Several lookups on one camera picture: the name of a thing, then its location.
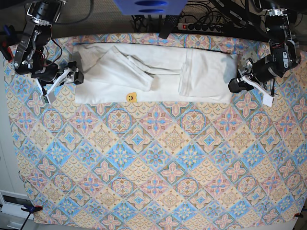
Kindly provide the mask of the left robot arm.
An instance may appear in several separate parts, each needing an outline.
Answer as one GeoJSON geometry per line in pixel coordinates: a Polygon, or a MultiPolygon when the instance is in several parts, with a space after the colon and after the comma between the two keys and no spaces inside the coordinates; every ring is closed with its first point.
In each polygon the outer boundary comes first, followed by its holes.
{"type": "Polygon", "coordinates": [[[238,70],[237,77],[230,80],[230,92],[239,93],[254,88],[267,90],[267,83],[272,81],[275,84],[276,78],[282,78],[287,71],[300,64],[299,44],[295,35],[291,33],[287,14],[289,7],[290,4],[284,0],[260,0],[258,5],[253,0],[245,1],[248,21],[260,35],[269,40],[270,54],[257,62],[249,59],[251,66],[246,67],[244,71],[238,70]],[[267,11],[265,30],[253,21],[249,10],[250,4],[258,12],[267,11]]]}

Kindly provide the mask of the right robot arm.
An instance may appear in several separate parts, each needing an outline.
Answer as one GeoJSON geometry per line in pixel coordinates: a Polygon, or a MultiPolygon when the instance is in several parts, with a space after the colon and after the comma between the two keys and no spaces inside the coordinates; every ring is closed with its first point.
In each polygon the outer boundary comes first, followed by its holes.
{"type": "Polygon", "coordinates": [[[29,5],[26,12],[29,21],[26,23],[23,35],[17,46],[13,59],[14,70],[19,75],[30,74],[38,86],[48,84],[56,86],[65,83],[79,85],[83,83],[84,76],[76,66],[70,62],[65,68],[56,64],[62,54],[55,60],[48,60],[44,48],[49,41],[57,43],[52,38],[52,25],[60,16],[65,0],[37,0],[29,5]]]}

